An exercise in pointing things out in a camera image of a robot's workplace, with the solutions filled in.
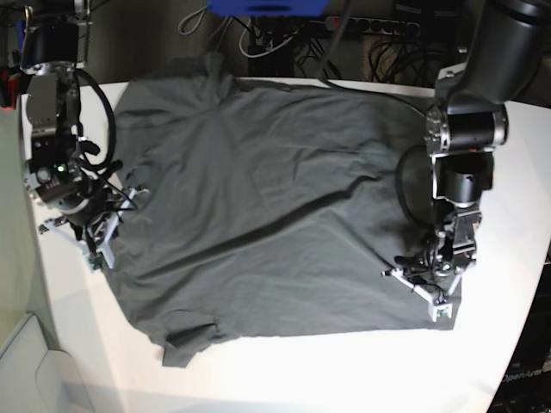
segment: power strip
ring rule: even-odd
[[[325,18],[325,28],[330,32],[337,30],[339,24],[340,17],[329,16]],[[418,23],[396,20],[350,18],[346,33],[406,35],[411,38],[421,35],[421,26]]]

